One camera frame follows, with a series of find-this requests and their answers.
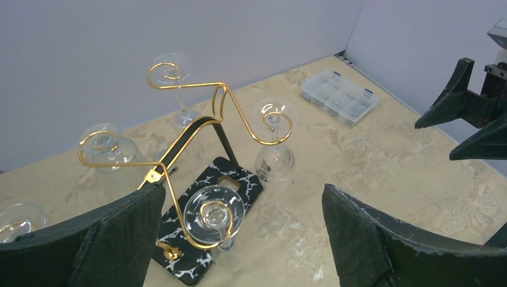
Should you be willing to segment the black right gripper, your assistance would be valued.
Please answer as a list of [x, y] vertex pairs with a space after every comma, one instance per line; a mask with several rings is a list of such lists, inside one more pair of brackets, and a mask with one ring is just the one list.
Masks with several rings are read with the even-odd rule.
[[481, 93], [468, 89], [475, 61], [458, 60], [437, 100], [415, 122], [422, 129], [463, 119], [481, 129], [450, 152], [449, 159], [506, 160], [506, 62], [486, 65]]

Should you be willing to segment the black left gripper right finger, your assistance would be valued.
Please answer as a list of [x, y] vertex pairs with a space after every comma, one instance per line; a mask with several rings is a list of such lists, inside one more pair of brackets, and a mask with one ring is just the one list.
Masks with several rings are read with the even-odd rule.
[[322, 210], [341, 286], [505, 286], [506, 249], [445, 237], [326, 184]]

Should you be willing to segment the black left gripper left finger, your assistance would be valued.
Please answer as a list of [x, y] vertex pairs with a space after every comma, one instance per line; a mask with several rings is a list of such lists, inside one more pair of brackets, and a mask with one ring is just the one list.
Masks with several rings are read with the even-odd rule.
[[1, 245], [2, 286], [142, 286], [166, 190], [148, 184]]

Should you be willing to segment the short ribbed clear goblet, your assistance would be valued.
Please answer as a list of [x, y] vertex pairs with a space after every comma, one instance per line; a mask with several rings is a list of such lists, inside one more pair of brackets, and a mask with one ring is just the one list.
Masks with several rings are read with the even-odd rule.
[[80, 148], [93, 164], [134, 163], [141, 156], [136, 144], [114, 123], [99, 123], [80, 138]]

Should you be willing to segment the clear round wine glass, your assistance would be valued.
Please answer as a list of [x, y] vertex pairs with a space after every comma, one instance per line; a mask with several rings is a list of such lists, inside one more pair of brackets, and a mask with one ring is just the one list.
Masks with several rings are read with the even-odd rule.
[[1, 210], [1, 244], [16, 237], [45, 228], [49, 224], [46, 211], [36, 203], [16, 203]]

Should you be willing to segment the clear stemmed glass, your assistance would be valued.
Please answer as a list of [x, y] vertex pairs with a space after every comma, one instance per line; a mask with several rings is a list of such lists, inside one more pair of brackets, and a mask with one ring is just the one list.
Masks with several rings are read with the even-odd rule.
[[230, 252], [245, 215], [245, 204], [238, 192], [211, 185], [198, 190], [187, 201], [184, 224], [194, 240]]

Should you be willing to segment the clear tall wine glass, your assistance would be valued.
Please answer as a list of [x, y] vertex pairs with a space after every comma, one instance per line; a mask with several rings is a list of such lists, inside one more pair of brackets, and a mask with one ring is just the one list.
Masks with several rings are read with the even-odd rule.
[[251, 108], [249, 124], [262, 142], [255, 160], [255, 171], [264, 185], [291, 177], [295, 156], [284, 141], [298, 127], [300, 118], [298, 107], [282, 97], [260, 100]]

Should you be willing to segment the clear champagne flute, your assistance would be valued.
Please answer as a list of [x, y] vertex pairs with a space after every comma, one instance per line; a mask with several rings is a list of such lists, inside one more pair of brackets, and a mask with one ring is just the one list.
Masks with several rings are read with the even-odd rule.
[[180, 52], [155, 57], [148, 71], [147, 81], [152, 88], [175, 90], [180, 104], [179, 111], [172, 119], [175, 128], [184, 129], [200, 116], [198, 111], [187, 107], [182, 97], [183, 86], [189, 84], [192, 74], [193, 64], [190, 58]]

